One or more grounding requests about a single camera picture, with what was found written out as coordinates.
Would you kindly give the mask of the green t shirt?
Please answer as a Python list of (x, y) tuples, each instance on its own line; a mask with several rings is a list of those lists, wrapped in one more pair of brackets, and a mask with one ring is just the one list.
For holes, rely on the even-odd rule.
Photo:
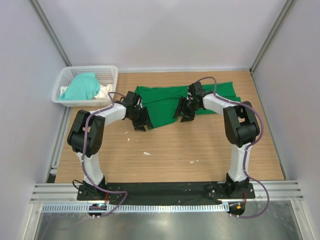
[[(188, 87), (146, 87), (137, 86), (135, 93), (141, 96), (142, 106), (147, 107), (149, 118), (154, 128), (172, 124), (178, 120), (173, 118), (176, 112), (180, 97), (187, 97)], [(231, 101), (241, 102), (241, 98), (236, 95), (232, 82), (218, 83), (217, 93)], [(215, 114), (212, 110), (197, 110), (196, 115)]]

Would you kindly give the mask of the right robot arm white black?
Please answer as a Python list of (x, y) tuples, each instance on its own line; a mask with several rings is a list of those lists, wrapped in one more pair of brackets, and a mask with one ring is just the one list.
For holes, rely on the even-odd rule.
[(248, 189), (247, 171), (252, 146), (260, 140), (260, 126), (250, 102), (227, 99), (215, 90), (206, 91), (198, 81), (187, 87), (187, 96), (179, 98), (174, 118), (190, 122), (199, 109), (210, 110), (223, 116), (225, 135), (231, 144), (230, 168), (226, 173), (225, 192), (231, 198), (241, 196)]

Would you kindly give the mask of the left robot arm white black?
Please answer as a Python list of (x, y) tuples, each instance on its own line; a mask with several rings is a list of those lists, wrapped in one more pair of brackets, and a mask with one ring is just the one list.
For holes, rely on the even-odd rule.
[(154, 128), (147, 107), (142, 106), (142, 97), (132, 91), (128, 91), (125, 96), (122, 95), (120, 100), (112, 100), (107, 107), (77, 112), (67, 137), (67, 144), (79, 158), (84, 174), (78, 187), (78, 200), (102, 200), (111, 194), (117, 195), (116, 198), (120, 200), (125, 198), (126, 191), (120, 188), (107, 189), (99, 160), (105, 127), (125, 119), (132, 122), (135, 131), (145, 132), (147, 128)]

